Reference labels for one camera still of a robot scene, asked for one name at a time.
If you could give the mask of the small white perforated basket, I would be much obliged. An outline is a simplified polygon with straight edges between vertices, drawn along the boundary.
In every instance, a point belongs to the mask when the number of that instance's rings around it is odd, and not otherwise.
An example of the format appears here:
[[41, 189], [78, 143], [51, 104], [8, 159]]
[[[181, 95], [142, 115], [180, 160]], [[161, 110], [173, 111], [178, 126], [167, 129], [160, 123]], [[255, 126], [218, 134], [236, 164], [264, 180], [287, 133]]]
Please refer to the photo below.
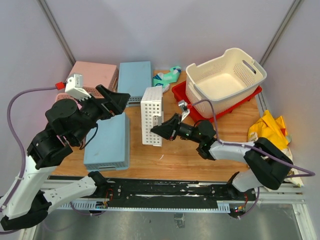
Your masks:
[[154, 147], [162, 146], [162, 137], [152, 133], [153, 127], [164, 120], [163, 90], [161, 86], [147, 87], [140, 102], [142, 144]]

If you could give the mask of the light blue upturned basket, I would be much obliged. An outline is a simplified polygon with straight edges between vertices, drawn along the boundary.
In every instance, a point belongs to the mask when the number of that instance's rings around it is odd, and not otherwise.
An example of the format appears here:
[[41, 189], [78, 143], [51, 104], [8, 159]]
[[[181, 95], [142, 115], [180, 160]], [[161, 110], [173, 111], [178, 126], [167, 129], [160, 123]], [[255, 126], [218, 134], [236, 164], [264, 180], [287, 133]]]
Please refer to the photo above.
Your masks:
[[120, 63], [117, 91], [130, 94], [127, 107], [140, 105], [146, 88], [152, 86], [152, 77], [153, 69], [150, 61]]

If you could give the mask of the pink perforated basket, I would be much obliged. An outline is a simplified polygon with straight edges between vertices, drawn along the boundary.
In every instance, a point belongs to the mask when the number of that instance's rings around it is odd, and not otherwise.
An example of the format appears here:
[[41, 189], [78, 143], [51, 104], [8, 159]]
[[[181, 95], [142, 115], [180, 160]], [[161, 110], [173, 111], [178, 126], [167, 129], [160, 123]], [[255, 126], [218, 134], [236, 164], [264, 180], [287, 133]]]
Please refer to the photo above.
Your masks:
[[94, 96], [99, 95], [97, 85], [103, 85], [113, 92], [117, 91], [119, 70], [116, 65], [77, 61], [69, 74], [81, 74], [83, 88]]

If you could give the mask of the blue perforated basket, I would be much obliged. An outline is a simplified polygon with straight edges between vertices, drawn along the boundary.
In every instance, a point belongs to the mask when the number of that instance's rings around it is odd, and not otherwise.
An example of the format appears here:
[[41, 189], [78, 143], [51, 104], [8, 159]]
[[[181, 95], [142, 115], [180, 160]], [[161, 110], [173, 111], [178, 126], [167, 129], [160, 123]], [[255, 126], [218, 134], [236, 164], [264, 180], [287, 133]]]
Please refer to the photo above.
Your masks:
[[130, 166], [130, 119], [125, 113], [98, 120], [84, 147], [83, 164], [87, 171], [120, 171]]

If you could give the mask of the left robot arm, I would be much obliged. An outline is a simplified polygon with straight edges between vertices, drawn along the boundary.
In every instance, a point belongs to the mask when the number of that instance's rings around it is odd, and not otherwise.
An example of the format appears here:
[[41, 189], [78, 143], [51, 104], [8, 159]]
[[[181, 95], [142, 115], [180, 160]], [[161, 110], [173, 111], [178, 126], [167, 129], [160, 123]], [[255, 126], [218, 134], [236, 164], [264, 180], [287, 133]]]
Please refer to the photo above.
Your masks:
[[106, 179], [98, 171], [64, 187], [42, 190], [43, 183], [62, 161], [81, 146], [99, 120], [108, 120], [124, 112], [128, 93], [96, 87], [101, 98], [93, 95], [56, 101], [46, 111], [47, 125], [23, 152], [19, 175], [9, 192], [0, 200], [2, 234], [11, 234], [41, 223], [60, 206], [82, 197], [101, 198], [108, 191]]

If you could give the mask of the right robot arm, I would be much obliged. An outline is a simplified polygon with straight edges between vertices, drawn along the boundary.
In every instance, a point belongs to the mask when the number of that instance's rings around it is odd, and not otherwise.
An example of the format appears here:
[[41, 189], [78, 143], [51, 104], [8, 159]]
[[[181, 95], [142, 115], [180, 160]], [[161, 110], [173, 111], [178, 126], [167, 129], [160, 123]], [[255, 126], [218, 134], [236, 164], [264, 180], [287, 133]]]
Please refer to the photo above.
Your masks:
[[226, 183], [225, 194], [232, 200], [240, 199], [246, 191], [257, 187], [277, 190], [293, 164], [264, 137], [245, 143], [219, 141], [210, 121], [202, 120], [198, 125], [191, 126], [183, 123], [178, 113], [150, 131], [169, 141], [180, 137], [198, 143], [196, 151], [203, 159], [232, 160], [247, 164], [249, 170], [234, 173]]

